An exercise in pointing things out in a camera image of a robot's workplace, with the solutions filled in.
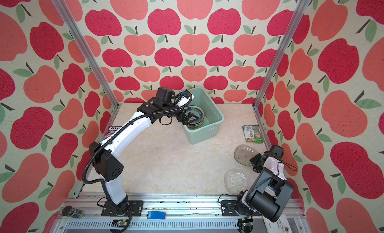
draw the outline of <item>stack of plates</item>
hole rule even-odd
[[[197,116],[197,120],[190,123],[189,125],[187,125],[188,128],[196,128],[196,127],[199,127],[200,125],[202,125],[205,121],[205,115],[204,115],[204,111],[197,107],[197,106],[190,106],[190,110],[188,110],[186,113],[188,114],[189,112],[191,112],[192,114],[196,115]]]

